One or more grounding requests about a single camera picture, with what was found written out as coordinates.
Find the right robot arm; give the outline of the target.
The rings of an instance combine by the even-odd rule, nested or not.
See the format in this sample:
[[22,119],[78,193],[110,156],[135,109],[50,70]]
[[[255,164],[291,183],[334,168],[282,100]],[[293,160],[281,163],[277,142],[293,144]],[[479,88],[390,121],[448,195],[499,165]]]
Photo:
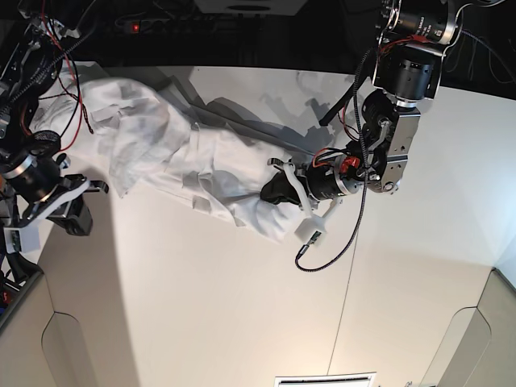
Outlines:
[[94,32],[99,1],[18,1],[1,11],[1,23],[19,17],[1,36],[1,201],[8,224],[21,229],[48,219],[75,236],[88,235],[93,219],[83,193],[106,190],[102,181],[62,175],[64,132],[32,130],[41,97],[67,67],[72,116],[86,121],[84,98],[72,52]]

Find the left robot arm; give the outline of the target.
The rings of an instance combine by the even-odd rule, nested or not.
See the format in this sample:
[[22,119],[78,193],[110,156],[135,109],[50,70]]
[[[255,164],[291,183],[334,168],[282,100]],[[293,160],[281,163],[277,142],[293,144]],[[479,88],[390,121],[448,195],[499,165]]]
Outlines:
[[358,68],[359,76],[320,120],[356,102],[370,79],[374,91],[359,105],[356,135],[341,149],[324,148],[310,163],[271,159],[277,173],[261,190],[261,200],[289,203],[311,212],[321,201],[334,201],[370,189],[391,194],[399,185],[418,128],[424,99],[438,89],[443,59],[460,33],[457,1],[384,1],[377,24],[377,47]]

